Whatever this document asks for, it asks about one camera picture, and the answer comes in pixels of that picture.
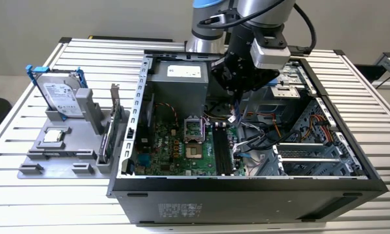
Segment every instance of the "black cable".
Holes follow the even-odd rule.
[[[284,0],[278,0],[271,6],[268,6],[266,9],[262,9],[260,11],[256,11],[255,13],[250,14],[246,17],[242,17],[240,19],[235,20],[231,23],[223,23],[223,24],[216,24],[216,25],[210,25],[210,24],[202,24],[202,22],[204,22],[206,20],[199,21],[199,23],[196,24],[198,28],[208,28],[208,29],[224,29],[224,28],[230,28],[234,27],[239,24],[242,24],[243,22],[247,22],[248,20],[251,20],[252,18],[255,18],[256,16],[260,16],[262,14],[264,14],[267,11],[270,11],[274,7],[276,7]]]
[[[310,19],[304,13],[304,11],[299,8],[299,6],[296,4],[292,5],[292,8],[296,10],[296,12],[299,13],[306,25],[307,25],[307,28],[308,28],[308,31],[310,31],[310,46],[308,47],[304,47],[304,54],[310,54],[315,45],[316,45],[316,33],[314,31],[314,27],[312,27],[312,24],[310,22]]]
[[[390,80],[390,76],[388,76],[388,78],[387,78],[387,79],[384,79],[384,80],[383,80],[383,82],[380,82],[380,83],[379,83],[379,85],[376,85],[375,89],[378,89],[378,87],[379,87],[379,86],[382,86],[382,85],[383,85],[383,83],[384,83],[387,80]]]
[[[254,162],[260,163],[260,161],[256,161],[254,158],[247,157],[248,159],[251,159]]]
[[[260,147],[250,147],[250,149],[247,149],[246,151],[240,152],[240,154],[242,154],[242,153],[247,153],[247,152],[250,152],[251,150],[262,151],[262,150],[268,150],[268,149],[271,149],[271,147],[272,147],[276,143],[284,141],[284,140],[291,136],[291,134],[294,134],[294,133],[298,135],[298,136],[296,136],[296,140],[298,140],[298,139],[300,140],[300,138],[302,138],[302,133],[300,133],[300,131],[299,131],[299,130],[291,130],[284,136],[282,136],[282,137],[280,137],[276,141],[274,141],[270,145],[264,145],[264,146],[260,146]]]

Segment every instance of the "metal slat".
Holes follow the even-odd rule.
[[[60,59],[94,59],[94,60],[123,60],[140,61],[140,55],[122,55],[122,54],[96,54],[96,53],[64,53],[59,56]]]
[[[354,83],[358,80],[355,78],[322,78],[320,75],[318,75],[318,80],[319,81],[338,81],[338,82],[348,82],[348,83]]]
[[[335,221],[390,220],[390,210],[351,210],[340,215]]]
[[[25,159],[26,155],[0,156],[0,170],[17,170]]]
[[[2,138],[5,138],[6,141],[11,141],[11,140],[34,141],[38,133],[39,133],[39,129],[9,129],[2,134]]]
[[[350,70],[342,70],[342,69],[320,69],[315,68],[312,69],[312,72],[315,75],[351,75],[352,73]]]
[[[346,123],[350,128],[390,128],[390,123]]]
[[[376,170],[379,169],[390,169],[390,156],[386,156],[383,153],[380,153],[380,156],[368,156],[370,162],[372,164],[372,166],[375,167]]]
[[[307,57],[307,62],[316,62],[316,63],[342,63],[339,58],[315,58],[315,57]]]
[[[310,58],[338,58],[338,55],[332,53],[311,53]]]
[[[390,133],[390,128],[359,128],[350,127],[352,133]]]
[[[332,104],[363,104],[363,105],[378,105],[378,102],[363,101],[363,100],[332,100]]]
[[[338,109],[379,109],[383,108],[378,105],[346,105],[346,104],[335,104]]]
[[[359,144],[390,143],[390,134],[354,134],[354,137]]]
[[[363,122],[371,122],[371,123],[390,123],[390,118],[342,118],[343,121],[346,123],[350,123],[350,122],[359,122],[359,123],[363,123]]]
[[[326,74],[318,74],[318,78],[330,78],[330,79],[348,79],[348,80],[358,80],[354,75],[326,75]]]
[[[124,75],[124,74],[98,74],[98,73],[86,73],[86,82],[90,80],[103,81],[103,82],[135,82],[138,81],[136,75]]]
[[[340,88],[336,88],[336,89],[332,89],[332,88],[327,88],[326,89],[326,92],[328,93],[360,93],[360,94],[368,94],[368,92],[364,90],[364,89],[340,89]]]
[[[106,67],[136,67],[139,68],[140,62],[122,61],[122,60],[100,60],[100,59],[68,59],[59,58],[55,62],[56,66],[106,66]]]
[[[18,171],[0,171],[0,187],[9,186],[107,186],[107,179],[18,179]]]
[[[33,146],[29,142],[0,142],[0,154],[25,154]]]
[[[36,216],[31,218],[29,215],[19,216],[17,219],[9,220],[0,217],[0,227],[6,226],[36,226],[36,225],[92,225],[92,224],[126,224],[128,219],[124,215],[76,215],[64,214],[62,216],[51,216],[51,218]]]
[[[332,96],[370,97],[371,96],[370,93],[343,93],[343,92],[335,92],[334,90],[328,91],[328,95],[330,95],[330,97],[332,97]]]
[[[17,118],[11,124],[15,128],[40,128],[46,119],[46,117]]]
[[[347,70],[347,67],[344,66],[343,63],[319,63],[319,62],[308,62],[308,65],[312,67],[312,68],[328,68],[328,69],[346,69]]]
[[[336,100],[347,100],[347,101],[352,101],[352,100],[360,100],[360,101],[375,101],[374,98],[371,97],[350,97],[350,96],[331,96],[330,97],[331,101],[336,101]]]
[[[168,44],[156,42],[124,42],[124,41],[70,41],[67,47],[91,47],[91,48],[120,48],[120,49],[140,49],[140,50],[167,50],[182,51],[182,44]]]
[[[360,148],[368,156],[390,156],[390,145],[380,142],[375,145],[360,145]]]
[[[143,49],[120,49],[120,48],[90,48],[67,46],[64,52],[78,54],[99,54],[99,55],[143,55]]]
[[[324,88],[364,89],[359,82],[320,81]]]
[[[59,70],[75,70],[78,68],[76,65],[55,65],[54,69]],[[136,75],[139,68],[119,68],[119,67],[102,67],[102,66],[80,66],[80,69],[84,73],[111,73],[111,74],[128,74]]]
[[[338,108],[339,113],[386,113],[383,109],[348,109]]]

